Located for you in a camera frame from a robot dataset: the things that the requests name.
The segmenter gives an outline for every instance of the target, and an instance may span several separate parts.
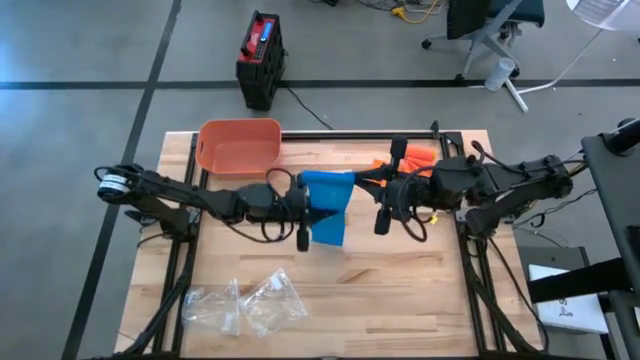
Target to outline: orange plastic bin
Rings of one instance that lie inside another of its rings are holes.
[[[200,129],[196,161],[214,175],[259,176],[278,161],[281,139],[273,119],[211,120]]]

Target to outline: blue cloth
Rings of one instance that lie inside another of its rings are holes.
[[[344,242],[345,211],[353,192],[355,174],[325,171],[303,171],[302,181],[309,189],[309,202],[313,209],[337,211],[336,215],[311,226],[314,242],[342,246]]]

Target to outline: wooden tabletop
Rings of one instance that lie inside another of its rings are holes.
[[[465,151],[479,141],[491,147],[484,130],[463,131]],[[167,133],[158,172],[183,179],[191,132]],[[433,140],[410,144],[440,147]],[[362,170],[373,159],[389,159],[388,140],[322,140],[284,142],[281,166],[301,170]],[[199,169],[194,178],[199,179]],[[284,186],[276,177],[276,187]],[[209,189],[233,189],[256,180],[211,178]],[[218,336],[187,328],[183,357],[429,357],[477,355],[460,250],[451,215],[440,214],[428,225],[429,239],[419,243],[393,222],[386,236],[373,233],[379,205],[355,187],[347,208],[344,246],[311,243],[308,253],[296,251],[295,234],[287,241],[256,244],[232,233],[205,215],[202,221],[193,286],[212,288],[237,278],[241,293],[282,268],[310,316],[275,334],[259,338],[243,318],[239,337]],[[242,231],[259,236],[259,226],[241,223]],[[159,232],[148,229],[143,236]],[[494,237],[516,274],[526,285],[511,228],[501,225]],[[136,258],[116,351],[131,344],[160,304],[170,242],[145,243]],[[493,250],[488,251],[498,303],[515,327],[540,348],[535,320],[518,297]],[[487,342],[493,347],[484,305]],[[171,344],[175,313],[170,316],[165,344]]]

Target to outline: clear plastic bag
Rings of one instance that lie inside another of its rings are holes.
[[[240,298],[240,308],[258,336],[276,332],[309,315],[282,269]]]
[[[189,289],[182,306],[182,324],[201,327],[226,335],[240,335],[238,281],[211,292],[205,288]]]

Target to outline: concrete floor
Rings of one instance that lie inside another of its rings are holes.
[[[171,0],[0,0],[0,81],[146,80]],[[553,78],[596,31],[564,2],[546,0],[547,24],[526,27],[514,47],[522,78]],[[160,80],[231,80],[254,9],[281,16],[291,54],[285,78],[451,79],[463,42],[420,48],[445,29],[443,15],[419,26],[342,0],[337,8],[301,0],[184,0]],[[605,33],[570,78],[640,78],[636,39]],[[482,78],[484,57],[470,78]],[[481,89],[299,89],[336,129],[488,129],[506,162],[566,156],[580,139],[638,116],[640,88],[558,88],[526,96],[524,115],[506,92]],[[120,161],[142,91],[0,91],[1,358],[59,358],[89,266],[105,205],[92,169]],[[319,129],[293,97],[279,91],[268,113],[244,107],[238,90],[156,91],[136,161],[156,165],[164,132],[196,130],[215,118],[269,116],[284,129]],[[585,174],[575,194],[593,186]],[[552,206],[548,201],[540,208]],[[548,219],[592,262],[617,249],[597,197]],[[82,357],[113,348],[135,256],[137,227],[119,217],[81,348]],[[547,246],[518,234],[526,245]],[[553,335],[557,354],[600,356],[597,341]]]

